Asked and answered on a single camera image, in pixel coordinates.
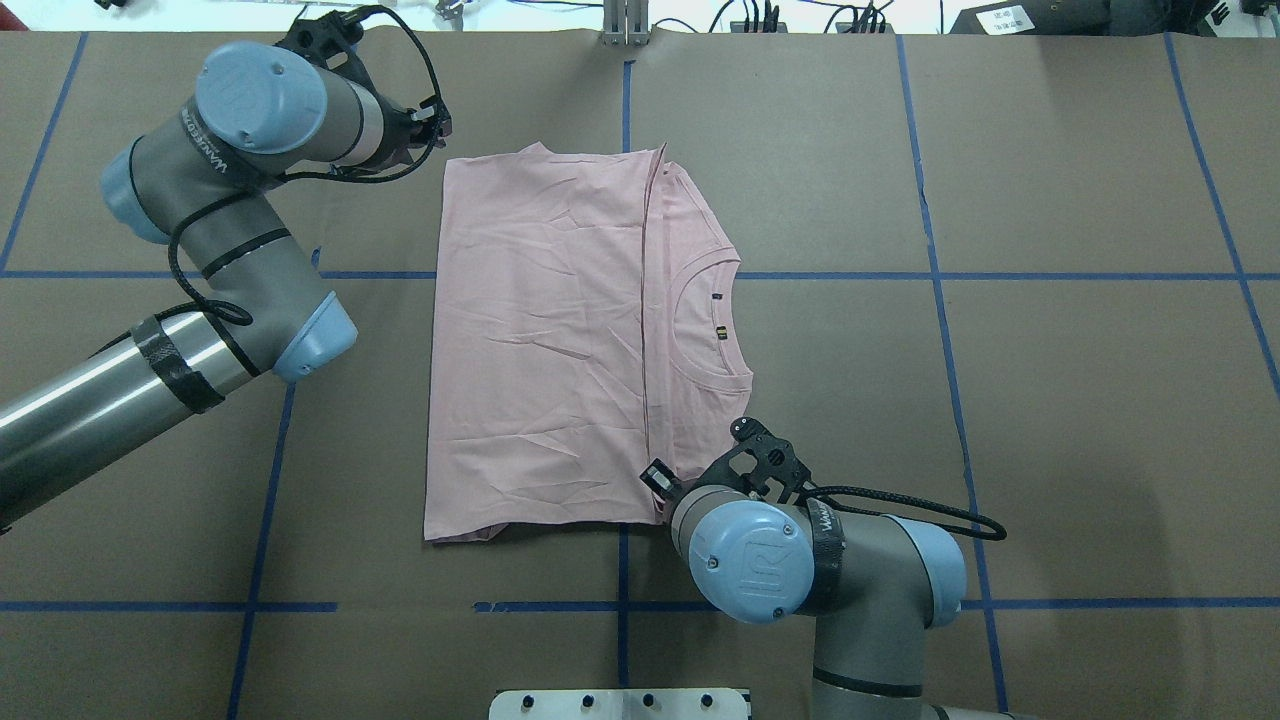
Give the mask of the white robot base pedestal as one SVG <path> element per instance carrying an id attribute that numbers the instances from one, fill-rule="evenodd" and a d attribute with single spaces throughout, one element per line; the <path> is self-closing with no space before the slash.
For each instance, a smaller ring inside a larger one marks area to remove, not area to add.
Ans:
<path id="1" fill-rule="evenodd" d="M 489 719 L 751 719 L 749 691 L 727 687 L 502 691 Z"/>

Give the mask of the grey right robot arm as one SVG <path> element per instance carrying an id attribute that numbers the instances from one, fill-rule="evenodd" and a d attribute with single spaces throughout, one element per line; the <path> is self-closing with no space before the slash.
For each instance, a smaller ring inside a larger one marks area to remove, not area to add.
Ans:
<path id="1" fill-rule="evenodd" d="M 772 503 L 705 474 L 682 483 L 659 460 L 640 478 L 701 596 L 748 624 L 815 621 L 813 719 L 982 719 L 923 693 L 925 635 L 960 614 L 968 570 L 945 529 L 844 512 L 818 498 Z"/>

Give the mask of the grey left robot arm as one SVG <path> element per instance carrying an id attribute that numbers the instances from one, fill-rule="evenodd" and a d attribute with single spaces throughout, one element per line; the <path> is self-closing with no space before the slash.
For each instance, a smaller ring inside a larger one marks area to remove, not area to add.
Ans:
<path id="1" fill-rule="evenodd" d="M 3 529 L 252 379 L 302 380 L 358 336 L 337 292 L 269 202 L 302 181 L 379 184 L 451 132 L 439 81 L 410 108 L 353 50 L 332 69 L 283 44 L 234 41 L 193 95 L 104 169 L 118 222 L 165 249 L 186 301 L 143 316 L 79 365 L 3 407 Z"/>

